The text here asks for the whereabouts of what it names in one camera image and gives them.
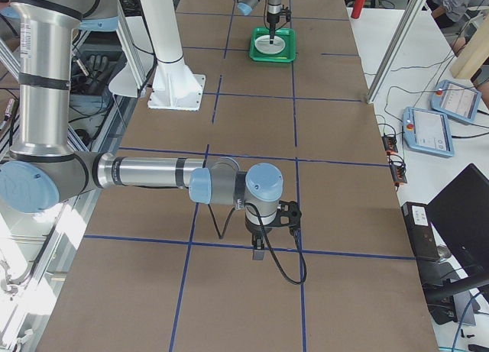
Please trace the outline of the white round plate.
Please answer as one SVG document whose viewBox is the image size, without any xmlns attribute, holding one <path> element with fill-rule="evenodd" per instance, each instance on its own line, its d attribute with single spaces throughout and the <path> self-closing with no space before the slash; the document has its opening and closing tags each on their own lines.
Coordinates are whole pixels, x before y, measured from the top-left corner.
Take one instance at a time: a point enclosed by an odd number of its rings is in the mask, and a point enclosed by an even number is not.
<svg viewBox="0 0 489 352">
<path fill-rule="evenodd" d="M 262 35 L 260 37 L 257 37 L 254 41 L 254 46 L 256 50 L 259 53 L 265 55 L 277 55 L 281 53 L 286 47 L 286 42 L 281 37 L 276 36 L 275 42 L 273 44 L 270 44 L 269 40 L 269 35 Z"/>
</svg>

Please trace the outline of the near orange usb hub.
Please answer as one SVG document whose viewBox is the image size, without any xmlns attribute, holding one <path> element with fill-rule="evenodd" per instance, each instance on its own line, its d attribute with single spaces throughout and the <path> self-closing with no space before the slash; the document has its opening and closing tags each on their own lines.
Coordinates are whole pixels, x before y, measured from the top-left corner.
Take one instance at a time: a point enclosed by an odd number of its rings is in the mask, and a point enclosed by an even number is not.
<svg viewBox="0 0 489 352">
<path fill-rule="evenodd" d="M 399 186 L 407 183 L 404 159 L 397 154 L 389 155 L 387 159 L 394 185 Z"/>
</svg>

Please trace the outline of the red cylinder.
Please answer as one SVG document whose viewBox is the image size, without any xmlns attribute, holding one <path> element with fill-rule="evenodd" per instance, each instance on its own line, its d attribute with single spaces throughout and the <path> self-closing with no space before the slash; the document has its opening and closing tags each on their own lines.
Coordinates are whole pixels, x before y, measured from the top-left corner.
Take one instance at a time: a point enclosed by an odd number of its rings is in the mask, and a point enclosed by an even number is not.
<svg viewBox="0 0 489 352">
<path fill-rule="evenodd" d="M 362 9 L 364 7 L 365 2 L 366 2 L 366 0 L 355 0 L 355 3 L 353 5 L 353 9 L 351 12 L 351 17 L 353 19 L 359 19 L 360 18 L 360 15 L 361 15 L 361 12 L 362 12 Z"/>
</svg>

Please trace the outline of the near teach pendant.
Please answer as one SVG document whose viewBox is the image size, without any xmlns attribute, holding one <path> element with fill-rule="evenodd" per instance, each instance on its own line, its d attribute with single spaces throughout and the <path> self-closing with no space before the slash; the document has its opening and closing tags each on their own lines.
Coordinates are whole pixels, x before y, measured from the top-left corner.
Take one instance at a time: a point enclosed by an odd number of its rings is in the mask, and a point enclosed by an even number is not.
<svg viewBox="0 0 489 352">
<path fill-rule="evenodd" d="M 406 107 L 402 120 L 403 139 L 411 150 L 438 157 L 455 155 L 449 119 L 446 114 Z"/>
</svg>

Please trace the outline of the far teach pendant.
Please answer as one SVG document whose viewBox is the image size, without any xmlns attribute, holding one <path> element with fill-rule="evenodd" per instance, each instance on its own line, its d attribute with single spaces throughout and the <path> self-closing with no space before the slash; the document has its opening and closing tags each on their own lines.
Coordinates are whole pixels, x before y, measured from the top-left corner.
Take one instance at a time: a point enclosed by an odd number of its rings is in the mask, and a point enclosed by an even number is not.
<svg viewBox="0 0 489 352">
<path fill-rule="evenodd" d="M 481 93 L 447 79 L 442 80 L 431 97 L 431 108 L 464 124 L 472 124 L 478 112 Z"/>
</svg>

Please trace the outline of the teach pendant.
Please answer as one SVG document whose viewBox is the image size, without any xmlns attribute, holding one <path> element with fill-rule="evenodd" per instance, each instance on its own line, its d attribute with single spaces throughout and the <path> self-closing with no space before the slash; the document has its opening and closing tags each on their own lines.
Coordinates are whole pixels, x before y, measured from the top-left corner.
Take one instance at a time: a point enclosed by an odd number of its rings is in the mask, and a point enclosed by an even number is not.
<svg viewBox="0 0 489 352">
<path fill-rule="evenodd" d="M 402 120 L 403 139 L 411 150 L 438 157 L 455 155 L 449 119 L 446 114 L 406 107 Z"/>
<path fill-rule="evenodd" d="M 464 124 L 472 124 L 478 112 L 481 93 L 447 79 L 442 80 L 431 97 L 431 108 Z"/>
</svg>

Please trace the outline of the green plastic tray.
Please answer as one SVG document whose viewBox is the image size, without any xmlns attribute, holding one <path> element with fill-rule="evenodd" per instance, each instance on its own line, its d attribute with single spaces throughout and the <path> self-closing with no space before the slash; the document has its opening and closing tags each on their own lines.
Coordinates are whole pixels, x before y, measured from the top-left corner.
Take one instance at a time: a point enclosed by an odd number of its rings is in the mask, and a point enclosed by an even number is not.
<svg viewBox="0 0 489 352">
<path fill-rule="evenodd" d="M 266 27 L 256 27 L 251 35 L 251 42 L 248 55 L 255 62 L 267 62 L 267 63 L 291 63 L 296 58 L 296 33 L 291 28 L 281 28 L 276 31 L 275 36 L 281 37 L 286 42 L 285 49 L 277 55 L 265 55 L 259 53 L 255 46 L 254 41 L 257 37 L 262 35 L 269 35 L 269 30 Z"/>
</svg>

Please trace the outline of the black monitor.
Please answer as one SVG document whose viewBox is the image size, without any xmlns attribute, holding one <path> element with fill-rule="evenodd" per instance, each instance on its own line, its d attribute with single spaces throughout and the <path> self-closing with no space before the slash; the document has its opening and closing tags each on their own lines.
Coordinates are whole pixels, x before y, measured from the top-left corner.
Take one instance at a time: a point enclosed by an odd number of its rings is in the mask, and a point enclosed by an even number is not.
<svg viewBox="0 0 489 352">
<path fill-rule="evenodd" d="M 461 266 L 488 269 L 488 178 L 473 163 L 430 201 L 427 212 Z"/>
</svg>

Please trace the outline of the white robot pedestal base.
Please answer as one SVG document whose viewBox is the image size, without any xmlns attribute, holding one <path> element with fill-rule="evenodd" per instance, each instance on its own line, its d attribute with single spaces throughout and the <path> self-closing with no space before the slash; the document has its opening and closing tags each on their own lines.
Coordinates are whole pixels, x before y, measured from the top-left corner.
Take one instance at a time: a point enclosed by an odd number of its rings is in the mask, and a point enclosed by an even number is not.
<svg viewBox="0 0 489 352">
<path fill-rule="evenodd" d="M 151 52 L 136 45 L 122 7 L 118 6 L 118 39 L 125 54 L 126 66 L 109 83 L 109 91 L 116 95 L 138 98 L 151 76 L 143 67 L 142 57 L 150 57 L 150 68 L 155 68 L 148 107 L 197 111 L 200 108 L 204 75 L 192 73 L 185 64 L 173 0 L 139 0 L 142 7 L 144 41 Z"/>
</svg>

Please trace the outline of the seated person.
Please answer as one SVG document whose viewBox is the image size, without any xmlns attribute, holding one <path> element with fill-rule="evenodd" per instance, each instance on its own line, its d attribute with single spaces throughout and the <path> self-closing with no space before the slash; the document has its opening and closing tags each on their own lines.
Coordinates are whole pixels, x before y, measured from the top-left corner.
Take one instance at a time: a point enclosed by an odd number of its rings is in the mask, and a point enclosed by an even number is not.
<svg viewBox="0 0 489 352">
<path fill-rule="evenodd" d="M 440 30 L 454 26 L 469 7 L 488 6 L 488 0 L 426 0 Z"/>
</svg>

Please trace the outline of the wooden beam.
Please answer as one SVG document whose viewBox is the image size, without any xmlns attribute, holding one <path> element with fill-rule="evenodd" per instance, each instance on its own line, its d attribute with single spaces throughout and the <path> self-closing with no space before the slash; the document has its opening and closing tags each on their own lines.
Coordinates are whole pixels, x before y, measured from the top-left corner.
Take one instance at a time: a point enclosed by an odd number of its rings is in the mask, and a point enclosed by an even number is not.
<svg viewBox="0 0 489 352">
<path fill-rule="evenodd" d="M 456 79 L 470 79 L 488 59 L 488 18 L 473 34 L 469 42 L 459 38 L 452 47 L 457 54 L 450 72 Z"/>
</svg>

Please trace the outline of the far orange usb hub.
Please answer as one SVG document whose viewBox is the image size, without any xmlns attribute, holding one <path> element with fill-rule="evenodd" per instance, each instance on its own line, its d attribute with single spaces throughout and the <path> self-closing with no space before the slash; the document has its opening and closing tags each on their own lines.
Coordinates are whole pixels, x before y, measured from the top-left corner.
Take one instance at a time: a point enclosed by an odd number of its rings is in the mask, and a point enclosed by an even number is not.
<svg viewBox="0 0 489 352">
<path fill-rule="evenodd" d="M 384 145 L 384 149 L 385 149 L 387 155 L 398 153 L 396 135 L 384 134 L 381 137 L 381 140 L 382 140 L 382 143 Z"/>
</svg>

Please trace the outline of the aluminium frame post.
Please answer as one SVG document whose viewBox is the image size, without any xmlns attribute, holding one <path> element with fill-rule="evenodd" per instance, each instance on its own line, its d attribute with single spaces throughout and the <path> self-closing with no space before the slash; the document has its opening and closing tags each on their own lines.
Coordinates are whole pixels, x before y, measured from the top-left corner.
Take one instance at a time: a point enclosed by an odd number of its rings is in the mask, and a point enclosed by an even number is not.
<svg viewBox="0 0 489 352">
<path fill-rule="evenodd" d="M 386 53 L 377 69 L 377 73 L 366 95 L 366 102 L 371 104 L 377 97 L 382 85 L 387 78 L 397 54 L 412 26 L 417 14 L 422 10 L 426 0 L 409 0 L 393 37 L 387 47 Z"/>
</svg>

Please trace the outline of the orange usb hub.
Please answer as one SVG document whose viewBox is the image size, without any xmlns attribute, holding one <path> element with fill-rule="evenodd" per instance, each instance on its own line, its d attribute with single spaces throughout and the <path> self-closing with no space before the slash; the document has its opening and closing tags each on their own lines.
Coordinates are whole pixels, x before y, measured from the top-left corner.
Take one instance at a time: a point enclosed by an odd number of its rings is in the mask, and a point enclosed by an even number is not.
<svg viewBox="0 0 489 352">
<path fill-rule="evenodd" d="M 404 159 L 397 154 L 389 155 L 387 159 L 394 185 L 399 186 L 407 183 Z"/>
<path fill-rule="evenodd" d="M 382 140 L 382 143 L 384 145 L 384 149 L 385 149 L 387 155 L 398 153 L 396 135 L 384 134 L 381 137 L 381 140 Z"/>
</svg>

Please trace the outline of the black computer box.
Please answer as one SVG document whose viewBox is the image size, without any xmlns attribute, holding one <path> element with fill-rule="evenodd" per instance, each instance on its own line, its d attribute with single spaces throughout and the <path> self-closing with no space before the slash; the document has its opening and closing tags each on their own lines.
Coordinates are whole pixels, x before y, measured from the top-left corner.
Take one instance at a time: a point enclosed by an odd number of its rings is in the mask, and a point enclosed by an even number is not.
<svg viewBox="0 0 489 352">
<path fill-rule="evenodd" d="M 441 262 L 449 255 L 436 245 L 432 223 L 426 205 L 418 202 L 405 202 L 401 206 L 406 231 L 413 255 L 417 260 Z"/>
</svg>

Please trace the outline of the black monitor stand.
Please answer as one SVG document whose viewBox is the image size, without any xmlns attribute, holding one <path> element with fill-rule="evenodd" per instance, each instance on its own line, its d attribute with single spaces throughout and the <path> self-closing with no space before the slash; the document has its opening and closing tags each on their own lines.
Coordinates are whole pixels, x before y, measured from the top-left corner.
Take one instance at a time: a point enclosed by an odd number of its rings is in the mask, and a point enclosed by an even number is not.
<svg viewBox="0 0 489 352">
<path fill-rule="evenodd" d="M 470 290 L 488 286 L 488 271 L 480 270 L 460 278 L 448 262 L 419 261 L 418 268 L 426 304 L 435 323 L 461 321 L 475 326 L 474 307 L 478 307 L 478 303 L 470 301 Z"/>
</svg>

